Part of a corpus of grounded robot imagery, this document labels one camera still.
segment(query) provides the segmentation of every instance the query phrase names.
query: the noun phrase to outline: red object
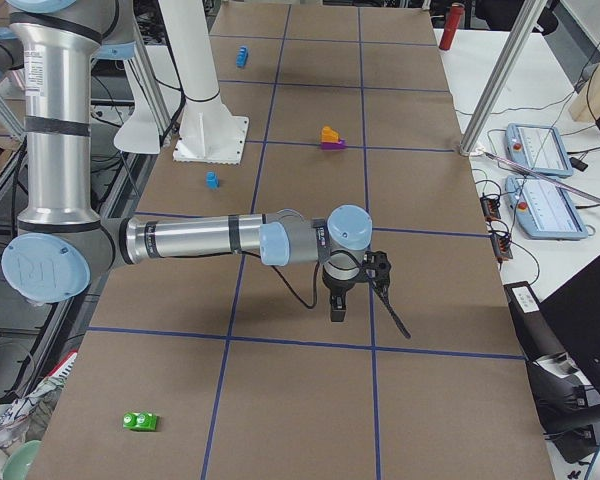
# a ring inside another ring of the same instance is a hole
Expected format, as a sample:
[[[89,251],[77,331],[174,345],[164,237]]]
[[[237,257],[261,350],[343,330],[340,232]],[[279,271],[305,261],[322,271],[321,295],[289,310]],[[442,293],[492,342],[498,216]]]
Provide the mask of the red object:
[[[440,39],[440,50],[449,50],[451,48],[451,42],[453,42],[453,37],[456,34],[458,25],[460,25],[460,19],[463,14],[464,5],[462,3],[451,4],[447,23],[444,25],[444,33]]]

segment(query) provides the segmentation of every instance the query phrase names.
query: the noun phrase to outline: screen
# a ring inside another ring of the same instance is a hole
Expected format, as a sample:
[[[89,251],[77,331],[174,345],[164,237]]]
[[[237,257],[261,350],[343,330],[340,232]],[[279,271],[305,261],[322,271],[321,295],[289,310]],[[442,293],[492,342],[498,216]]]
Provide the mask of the screen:
[[[553,130],[542,127],[518,127],[518,134],[531,168],[565,170]]]
[[[565,194],[543,180],[518,179],[522,196],[529,206],[536,227],[541,232],[580,232]]]
[[[540,311],[600,392],[600,256],[542,302]]]

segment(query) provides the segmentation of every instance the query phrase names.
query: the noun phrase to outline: green toy block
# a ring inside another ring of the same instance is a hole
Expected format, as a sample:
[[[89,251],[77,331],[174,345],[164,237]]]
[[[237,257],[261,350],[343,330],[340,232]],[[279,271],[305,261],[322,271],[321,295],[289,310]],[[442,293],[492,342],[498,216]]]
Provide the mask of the green toy block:
[[[135,432],[155,432],[158,415],[151,412],[127,412],[122,417],[122,426]]]

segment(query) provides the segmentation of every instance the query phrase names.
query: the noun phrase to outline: white pillar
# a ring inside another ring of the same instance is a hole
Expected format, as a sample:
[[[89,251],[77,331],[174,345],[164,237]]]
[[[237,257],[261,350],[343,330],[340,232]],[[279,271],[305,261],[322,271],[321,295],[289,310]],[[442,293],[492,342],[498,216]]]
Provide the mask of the white pillar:
[[[187,96],[174,159],[240,163],[249,119],[222,103],[202,2],[160,0],[160,10]]]

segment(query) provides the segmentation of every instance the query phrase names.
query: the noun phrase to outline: small blue block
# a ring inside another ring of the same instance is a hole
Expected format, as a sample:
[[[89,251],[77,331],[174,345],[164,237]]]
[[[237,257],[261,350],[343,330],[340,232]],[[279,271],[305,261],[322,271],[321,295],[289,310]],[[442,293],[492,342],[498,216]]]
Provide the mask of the small blue block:
[[[218,181],[218,176],[215,172],[207,172],[207,187],[209,188],[218,188],[220,186],[220,182]]]
[[[247,64],[247,58],[249,58],[249,49],[242,45],[238,50],[238,56],[236,57],[236,66],[238,68],[244,68]]]

